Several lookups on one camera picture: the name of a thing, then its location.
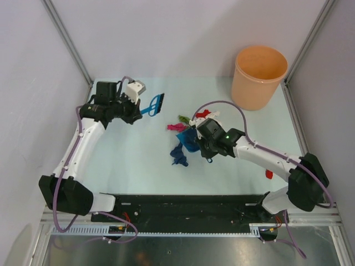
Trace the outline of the blue plastic dustpan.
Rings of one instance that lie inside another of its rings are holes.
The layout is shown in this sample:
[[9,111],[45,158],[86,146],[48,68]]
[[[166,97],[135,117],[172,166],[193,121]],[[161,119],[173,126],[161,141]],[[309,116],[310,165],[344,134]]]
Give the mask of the blue plastic dustpan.
[[200,146],[197,143],[197,131],[195,128],[189,128],[176,134],[179,143],[181,142],[183,147],[187,149],[188,152],[193,153],[200,151]]

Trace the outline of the blue hand brush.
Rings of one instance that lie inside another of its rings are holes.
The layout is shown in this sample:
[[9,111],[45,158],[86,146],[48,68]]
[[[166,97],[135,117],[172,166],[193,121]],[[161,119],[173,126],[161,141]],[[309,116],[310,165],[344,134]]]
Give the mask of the blue hand brush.
[[154,117],[161,111],[161,107],[163,105],[165,94],[155,95],[147,108],[140,111],[141,115],[149,115],[150,117]]

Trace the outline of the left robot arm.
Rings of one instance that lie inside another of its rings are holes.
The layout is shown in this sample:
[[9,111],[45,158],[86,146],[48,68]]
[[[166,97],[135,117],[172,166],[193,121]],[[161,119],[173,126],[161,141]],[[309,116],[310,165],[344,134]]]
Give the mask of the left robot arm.
[[96,93],[76,109],[77,128],[65,155],[51,175],[39,180],[45,202],[53,212],[80,216],[103,212],[112,222],[122,217],[123,209],[115,203],[114,196],[92,192],[83,184],[89,159],[109,123],[121,119],[133,124],[142,118],[139,96],[145,85],[129,79],[124,91],[122,86],[122,81],[99,81]]

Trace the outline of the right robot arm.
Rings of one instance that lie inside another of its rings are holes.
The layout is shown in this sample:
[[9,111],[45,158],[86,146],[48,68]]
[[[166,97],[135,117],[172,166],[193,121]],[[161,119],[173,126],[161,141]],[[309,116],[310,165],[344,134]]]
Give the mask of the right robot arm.
[[311,212],[319,204],[329,180],[318,160],[310,153],[295,156],[277,152],[251,142],[246,133],[234,128],[225,131],[212,118],[192,122],[201,155],[211,162],[216,155],[252,162],[278,175],[287,186],[267,192],[255,205],[256,217],[269,222],[281,211],[292,207]]

